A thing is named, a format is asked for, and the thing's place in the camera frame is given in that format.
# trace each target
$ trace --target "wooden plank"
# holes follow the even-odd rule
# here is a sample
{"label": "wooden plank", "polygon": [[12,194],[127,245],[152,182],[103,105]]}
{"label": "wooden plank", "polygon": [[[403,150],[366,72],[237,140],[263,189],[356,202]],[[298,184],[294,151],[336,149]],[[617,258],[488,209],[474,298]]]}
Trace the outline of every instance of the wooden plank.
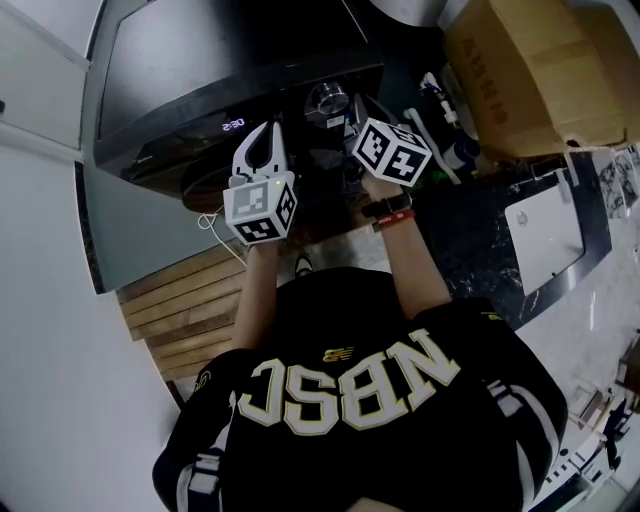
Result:
{"label": "wooden plank", "polygon": [[144,295],[122,304],[122,314],[130,316],[138,311],[166,302],[185,293],[197,290],[208,284],[215,283],[226,277],[234,276],[245,271],[245,267],[236,258],[228,259],[212,267],[173,281],[172,283],[151,290]]}
{"label": "wooden plank", "polygon": [[207,347],[190,350],[189,352],[183,352],[182,354],[177,354],[175,356],[163,357],[156,361],[156,365],[158,366],[158,370],[165,372],[173,368],[180,368],[181,366],[200,363],[202,361],[208,363],[214,357],[218,357],[220,354],[224,354],[232,348],[233,345],[231,340],[223,341]]}
{"label": "wooden plank", "polygon": [[173,368],[171,370],[167,370],[166,372],[162,372],[162,378],[164,380],[177,380],[184,379],[185,377],[193,377],[200,373],[209,361],[202,361],[200,363],[188,364],[187,366],[180,366],[179,368]]}
{"label": "wooden plank", "polygon": [[201,304],[187,311],[181,311],[180,313],[162,318],[161,320],[135,327],[129,332],[134,341],[157,336],[158,334],[174,331],[186,325],[201,322],[202,320],[229,314],[238,306],[239,300],[240,292],[233,293],[226,297]]}
{"label": "wooden plank", "polygon": [[184,295],[180,295],[175,299],[168,300],[156,306],[152,306],[148,309],[134,313],[131,316],[125,318],[129,329],[139,327],[144,324],[155,322],[161,318],[186,311],[187,309],[194,308],[205,302],[225,297],[235,292],[242,290],[244,284],[245,272],[236,274],[235,276],[227,277],[216,283],[212,283],[202,288],[198,288]]}
{"label": "wooden plank", "polygon": [[[232,240],[227,245],[229,245],[236,254],[239,254],[240,257],[243,256],[245,249],[240,242]],[[227,261],[230,258],[233,258],[233,255],[219,245],[125,286],[118,290],[118,298],[120,299],[120,303],[129,302],[144,293],[182,279],[207,267],[212,267],[213,265]]]}
{"label": "wooden plank", "polygon": [[154,359],[160,359],[163,357],[175,356],[189,350],[196,348],[202,348],[222,341],[231,339],[233,334],[233,325],[216,329],[215,331],[209,331],[183,340],[174,341],[161,347],[151,348],[151,355]]}
{"label": "wooden plank", "polygon": [[155,348],[161,347],[168,343],[173,343],[174,341],[182,340],[184,338],[191,338],[192,336],[197,336],[198,334],[204,334],[209,331],[214,331],[216,329],[220,329],[221,327],[232,325],[236,319],[236,312],[236,309],[232,309],[227,314],[209,318],[207,320],[203,320],[202,322],[196,322],[195,324],[187,325],[185,327],[182,327],[181,329],[176,329],[175,331],[159,334],[158,336],[148,337],[145,339],[145,341],[149,348]]}

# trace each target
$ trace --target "clock display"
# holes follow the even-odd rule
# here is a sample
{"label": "clock display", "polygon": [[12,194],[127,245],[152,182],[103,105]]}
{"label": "clock display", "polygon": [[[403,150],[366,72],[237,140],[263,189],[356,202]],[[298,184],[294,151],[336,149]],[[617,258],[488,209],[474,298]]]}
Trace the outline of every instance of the clock display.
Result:
{"label": "clock display", "polygon": [[222,125],[222,129],[225,132],[229,132],[231,130],[237,130],[238,128],[242,128],[244,126],[244,119],[236,119],[235,121],[229,121],[228,123],[224,123]]}

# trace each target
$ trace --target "kitchen counter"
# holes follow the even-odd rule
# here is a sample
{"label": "kitchen counter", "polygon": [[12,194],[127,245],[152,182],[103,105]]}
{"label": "kitchen counter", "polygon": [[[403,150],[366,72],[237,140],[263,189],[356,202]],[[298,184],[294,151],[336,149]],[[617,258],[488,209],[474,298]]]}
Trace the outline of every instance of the kitchen counter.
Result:
{"label": "kitchen counter", "polygon": [[[507,206],[558,185],[555,174],[536,180],[504,172],[479,182],[421,191],[418,225],[455,298],[486,297],[518,329],[571,291],[611,252],[607,212],[590,154],[575,154],[580,183],[571,187],[584,254],[525,296],[505,218]],[[571,183],[568,171],[565,178]]]}

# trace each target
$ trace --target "white cabinet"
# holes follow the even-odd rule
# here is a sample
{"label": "white cabinet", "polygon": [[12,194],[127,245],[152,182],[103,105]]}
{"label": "white cabinet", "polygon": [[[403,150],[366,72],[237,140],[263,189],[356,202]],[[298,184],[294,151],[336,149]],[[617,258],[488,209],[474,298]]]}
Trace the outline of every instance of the white cabinet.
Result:
{"label": "white cabinet", "polygon": [[42,33],[0,8],[0,131],[9,125],[78,149],[85,78]]}

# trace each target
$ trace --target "white cable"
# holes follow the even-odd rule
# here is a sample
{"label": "white cable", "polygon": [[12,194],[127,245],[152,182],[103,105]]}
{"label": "white cable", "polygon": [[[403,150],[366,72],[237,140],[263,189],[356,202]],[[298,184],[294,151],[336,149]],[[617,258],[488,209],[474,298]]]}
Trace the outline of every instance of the white cable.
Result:
{"label": "white cable", "polygon": [[200,217],[198,217],[198,227],[200,229],[210,229],[211,232],[213,233],[213,236],[216,237],[216,239],[218,240],[218,242],[220,242],[224,248],[229,251],[231,254],[234,255],[234,257],[240,262],[242,263],[245,267],[247,266],[247,264],[244,262],[244,260],[238,256],[232,249],[231,247],[229,247],[227,244],[225,244],[222,239],[218,236],[218,233],[216,233],[216,229],[214,227],[214,224],[216,223],[216,219],[218,218],[218,212],[220,210],[222,210],[224,208],[224,206],[221,206],[220,208],[218,208],[216,210],[216,212],[214,214],[210,214],[210,213],[203,213],[202,215],[200,215]]}
{"label": "white cable", "polygon": [[440,169],[442,169],[445,173],[447,173],[447,176],[449,176],[449,179],[454,185],[460,185],[462,183],[460,181],[460,178],[456,176],[456,173],[453,172],[453,169],[451,169],[451,167],[449,167],[446,164],[446,162],[443,160],[442,153],[440,153],[440,148],[438,148],[438,145],[435,143],[431,135],[429,135],[429,132],[427,131],[427,128],[424,126],[424,123],[422,122],[422,119],[420,118],[420,114],[418,114],[418,111],[415,108],[408,108],[407,110],[404,111],[404,117],[406,117],[407,119],[411,119],[415,123],[416,127],[418,128],[418,131],[420,132],[420,135],[422,135],[424,140],[427,142],[427,145],[431,149],[431,152],[433,153],[433,156],[435,157],[436,162],[438,162]]}

